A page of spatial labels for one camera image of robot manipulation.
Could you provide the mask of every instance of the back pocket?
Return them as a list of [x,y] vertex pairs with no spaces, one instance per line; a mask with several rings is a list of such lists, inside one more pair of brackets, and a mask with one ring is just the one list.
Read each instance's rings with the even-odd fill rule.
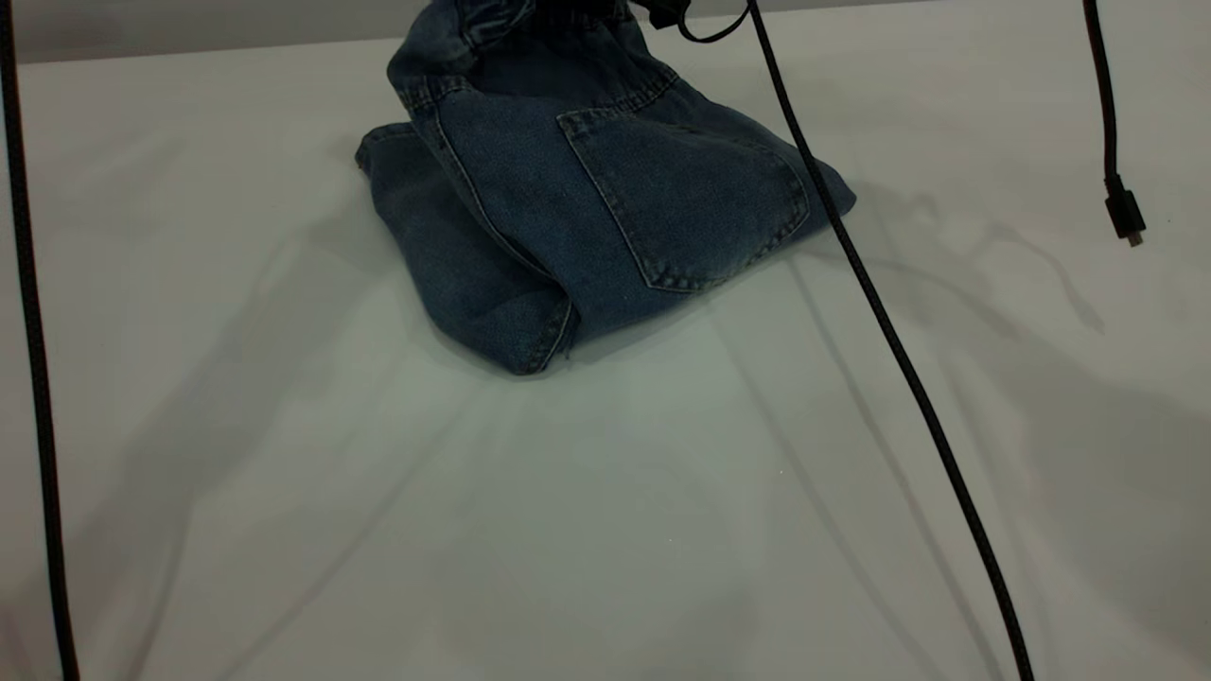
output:
[[759,143],[606,109],[558,120],[652,288],[717,285],[808,217],[798,174]]

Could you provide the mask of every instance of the jeans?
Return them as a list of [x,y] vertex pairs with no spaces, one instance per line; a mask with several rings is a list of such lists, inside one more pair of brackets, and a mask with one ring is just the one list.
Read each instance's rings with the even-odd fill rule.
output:
[[654,58],[624,0],[435,0],[388,75],[412,122],[357,151],[375,208],[434,324],[513,373],[828,224],[798,151]]

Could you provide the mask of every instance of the folded jeans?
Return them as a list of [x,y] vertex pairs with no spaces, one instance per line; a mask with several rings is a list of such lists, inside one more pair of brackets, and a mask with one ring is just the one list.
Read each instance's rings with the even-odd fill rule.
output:
[[412,122],[358,149],[375,208],[435,325],[513,373],[828,224],[797,150],[655,59],[622,0],[435,0],[388,73]]

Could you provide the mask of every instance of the seam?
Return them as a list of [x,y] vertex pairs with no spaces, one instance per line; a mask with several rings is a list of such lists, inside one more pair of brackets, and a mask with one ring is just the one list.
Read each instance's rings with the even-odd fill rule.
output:
[[601,107],[590,107],[587,109],[580,109],[579,111],[568,111],[568,114],[578,114],[586,111],[610,111],[620,114],[633,114],[641,109],[645,109],[647,107],[650,107],[653,102],[661,98],[665,95],[665,92],[668,92],[668,90],[673,85],[681,81],[681,76],[677,75],[677,71],[670,69],[668,67],[664,67],[661,69],[661,76],[662,80],[658,80],[655,81],[655,84],[648,85],[643,90],[633,92],[627,97],[606,103]]
[[794,202],[799,204],[794,208],[802,210],[803,214],[799,217],[799,219],[796,221],[793,218],[797,211],[792,210],[791,214],[792,219],[788,221],[787,224],[779,227],[770,235],[770,239],[763,246],[761,246],[756,253],[753,253],[747,261],[745,261],[733,271],[729,271],[723,276],[711,277],[711,279],[702,279],[695,276],[676,277],[676,279],[684,279],[687,281],[687,286],[676,286],[676,287],[665,286],[659,284],[658,281],[654,281],[653,277],[649,276],[648,265],[644,264],[648,261],[648,258],[641,254],[636,247],[637,242],[636,239],[638,239],[639,235],[636,235],[636,239],[632,239],[631,231],[624,225],[622,221],[619,218],[619,212],[615,206],[618,201],[614,199],[614,193],[607,191],[606,188],[602,187],[601,182],[597,179],[597,174],[590,170],[589,164],[586,162],[584,155],[581,154],[580,147],[573,139],[574,137],[584,137],[587,133],[585,124],[590,122],[592,119],[625,120],[618,114],[619,111],[603,110],[603,109],[582,109],[579,111],[568,111],[566,114],[561,114],[558,116],[558,121],[559,121],[559,128],[563,131],[568,145],[572,148],[573,154],[575,154],[576,160],[580,161],[580,167],[585,171],[585,174],[593,183],[593,187],[597,189],[597,194],[601,196],[602,201],[606,204],[606,208],[610,213],[610,217],[614,219],[615,227],[622,235],[622,241],[626,242],[626,247],[631,252],[631,258],[635,261],[636,268],[639,270],[639,276],[643,279],[643,284],[647,287],[659,291],[667,291],[672,293],[698,293],[706,291],[708,288],[713,288],[714,286],[718,286],[724,281],[730,280],[733,276],[740,274],[756,262],[763,259],[765,256],[774,252],[796,231],[798,231],[799,228],[803,227],[803,224],[808,221],[809,217],[811,217],[811,201],[810,198],[808,196],[807,187],[803,184],[803,178],[800,178],[799,173],[794,171],[793,165],[787,162],[786,159],[780,156],[773,149],[748,139],[714,135],[708,131],[702,131],[684,125],[670,125],[668,127],[681,130],[688,135],[699,135],[699,136],[723,139],[733,144],[736,144],[739,147],[742,147],[745,149],[748,149],[751,151],[754,151],[757,154],[761,154],[764,158],[771,159],[774,161],[775,168],[790,176],[786,182],[786,188],[790,191],[790,194],[794,198]]
[[551,342],[551,348],[547,349],[546,356],[543,359],[543,364],[540,364],[538,366],[534,366],[534,359],[533,357],[540,350],[541,342],[540,342],[540,347],[539,348],[534,348],[534,353],[532,354],[530,362],[529,362],[529,365],[527,365],[527,370],[530,370],[530,373],[543,371],[543,368],[545,368],[549,364],[551,364],[551,357],[555,356],[556,349],[559,348],[559,343],[563,340],[563,336],[568,331],[568,321],[572,319],[572,299],[570,298],[567,301],[566,307],[567,307],[567,309],[563,313],[563,322],[559,325],[559,331],[556,334],[555,340]]
[[505,252],[507,252],[520,263],[534,270],[534,273],[539,274],[544,279],[553,281],[555,279],[541,267],[539,267],[536,263],[530,262],[530,259],[527,258],[526,256],[518,253],[517,250],[513,248],[511,244],[509,244],[509,241],[504,238],[504,235],[500,234],[500,230],[497,229],[497,225],[492,224],[492,218],[488,217],[488,212],[483,208],[483,201],[480,200],[480,193],[475,189],[475,183],[471,182],[471,176],[466,172],[466,167],[463,165],[463,160],[459,159],[458,151],[454,149],[454,145],[450,144],[449,137],[447,137],[446,135],[446,128],[442,126],[441,111],[438,110],[437,107],[434,108],[434,125],[437,126],[437,135],[441,136],[442,144],[446,147],[447,150],[449,150],[449,156],[450,159],[453,159],[454,166],[458,168],[463,183],[466,185],[467,191],[471,194],[471,199],[475,200],[475,207],[478,211],[480,217],[483,221],[483,225],[486,227],[488,233],[492,234],[493,239],[501,248],[505,250]]
[[403,130],[403,131],[392,131],[392,132],[386,132],[385,130],[383,130],[378,135],[375,135],[374,132],[371,132],[369,135],[367,135],[365,138],[362,138],[362,144],[374,144],[374,143],[378,143],[378,142],[386,142],[388,139],[398,139],[401,137],[417,137],[419,133],[415,131],[415,128]]
[[580,155],[580,148],[572,143],[572,138],[568,135],[567,128],[563,125],[563,120],[559,121],[559,127],[564,132],[564,137],[568,139],[568,147],[572,147],[572,153],[575,154],[576,160],[580,161],[581,170],[589,177],[589,181],[593,183],[597,189],[597,195],[601,196],[602,202],[606,204],[606,210],[609,211],[610,217],[614,219],[614,225],[618,227],[619,234],[622,235],[622,241],[626,242],[626,248],[631,251],[631,258],[635,259],[635,267],[639,270],[639,276],[643,277],[643,284],[652,286],[652,280],[648,279],[648,273],[643,267],[643,262],[639,258],[639,253],[635,250],[635,244],[631,244],[631,235],[627,234],[626,229],[622,228],[622,222],[618,219],[618,213],[614,211],[614,202],[609,200],[606,190],[602,188],[601,183],[597,182],[597,176],[589,170],[589,165],[585,162],[585,158]]
[[478,40],[474,40],[471,38],[471,33],[467,30],[470,27],[466,25],[466,17],[465,13],[463,12],[461,2],[455,2],[455,5],[459,6],[459,18],[458,18],[459,35],[460,38],[463,38],[463,42],[466,44],[471,53],[476,56],[478,56],[478,53],[483,51],[484,46],[499,42],[500,40],[504,40],[505,36],[507,36],[510,33],[513,33],[513,30],[516,30],[517,27],[522,24],[522,22],[524,22],[526,19],[530,18],[534,15],[536,7],[533,0],[524,0],[524,6],[520,7],[513,13],[513,16],[510,18],[509,23],[504,27],[503,30],[500,30],[499,33],[494,32],[493,38],[481,42]]
[[[441,85],[434,88],[431,85],[432,80],[440,81]],[[475,91],[475,87],[471,86],[471,82],[466,79],[466,76],[446,75],[417,76],[413,79],[412,85],[397,87],[395,92],[409,111],[415,111],[435,105],[447,95],[463,90]]]
[[471,38],[466,34],[466,12],[463,11],[463,0],[454,0],[454,13],[458,17],[458,38],[466,45],[466,48],[472,55],[475,53],[475,45],[471,44]]
[[567,2],[567,0],[536,0],[534,2],[534,18],[539,22],[546,22],[544,25],[553,24],[572,29],[619,24],[635,19],[626,2],[614,2],[613,5],[609,13],[601,15],[581,11],[574,2]]

